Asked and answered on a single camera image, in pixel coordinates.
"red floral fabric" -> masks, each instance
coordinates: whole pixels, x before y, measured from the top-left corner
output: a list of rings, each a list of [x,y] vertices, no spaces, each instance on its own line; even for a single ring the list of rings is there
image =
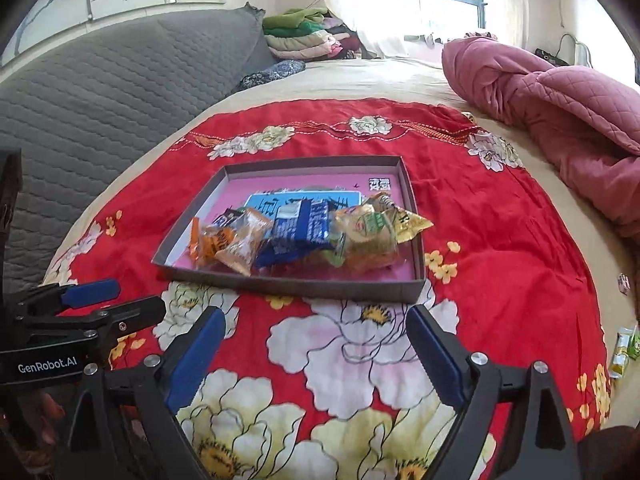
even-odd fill
[[[610,384],[589,269],[513,149],[451,108],[302,100],[213,116],[115,196],[47,279],[116,278],[119,301],[162,295],[171,319],[121,341],[112,352],[115,367],[160,353],[188,329],[204,303],[222,305],[232,333],[194,403],[178,414],[212,474],[420,478],[452,415],[431,395],[430,380],[416,368],[407,343],[404,354],[394,357],[399,338],[406,337],[406,306],[170,283],[150,262],[178,216],[223,165],[353,154],[402,156],[418,212],[434,223],[422,234],[430,283],[421,302],[444,329],[498,364],[543,360],[576,439],[599,428],[609,411]],[[380,330],[386,332],[377,340]],[[392,336],[397,338],[390,342]],[[377,341],[376,354],[363,357],[371,341]],[[507,416],[498,407],[495,441],[486,444],[476,478],[487,475]],[[288,420],[288,426],[276,420]],[[221,428],[233,428],[231,436]],[[259,449],[252,442],[261,443]],[[300,470],[305,463],[314,465],[315,476]]]

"pink comforter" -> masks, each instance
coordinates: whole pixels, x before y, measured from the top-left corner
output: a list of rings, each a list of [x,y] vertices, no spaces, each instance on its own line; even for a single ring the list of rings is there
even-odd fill
[[[638,92],[591,68],[554,68],[489,38],[447,43],[442,65],[460,97],[528,130],[569,187],[622,236],[640,241]]]

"screw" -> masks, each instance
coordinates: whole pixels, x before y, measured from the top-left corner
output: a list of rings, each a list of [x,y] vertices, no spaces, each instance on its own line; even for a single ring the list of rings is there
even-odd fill
[[[533,369],[539,374],[546,374],[549,371],[549,367],[542,361],[536,361],[533,363]]]
[[[157,354],[150,354],[145,357],[143,363],[147,368],[155,368],[160,364],[160,356]]]
[[[84,367],[85,375],[93,375],[98,371],[98,365],[96,363],[89,363]]]
[[[480,366],[483,366],[489,362],[489,358],[482,352],[473,352],[471,354],[471,360]]]

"gray quilted cover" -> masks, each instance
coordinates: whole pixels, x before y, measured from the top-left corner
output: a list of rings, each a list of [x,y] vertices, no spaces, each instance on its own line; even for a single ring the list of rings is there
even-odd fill
[[[247,5],[111,25],[0,84],[0,144],[21,147],[24,172],[7,292],[42,280],[73,222],[119,174],[275,62],[263,15]]]

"beige bed sheet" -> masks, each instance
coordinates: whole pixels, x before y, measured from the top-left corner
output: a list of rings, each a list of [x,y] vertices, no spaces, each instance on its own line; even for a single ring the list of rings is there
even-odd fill
[[[442,103],[458,110],[469,111],[475,115],[478,124],[483,128],[503,136],[516,147],[529,173],[551,197],[591,269],[610,356],[619,327],[631,327],[635,323],[634,298],[621,294],[617,285],[620,272],[631,277],[634,270],[632,258],[623,242],[602,215],[562,183],[554,167],[545,160],[540,149],[525,132],[508,128],[475,110],[453,93],[439,66],[418,60],[309,63],[303,73],[240,92],[219,102],[140,158],[94,200],[69,231],[54,261],[79,240],[98,211],[117,192],[145,171],[178,138],[208,117],[271,102],[367,97],[388,98],[399,102]],[[608,423],[610,426],[635,426],[640,419],[638,367],[640,364],[631,363],[627,375],[616,386]]]

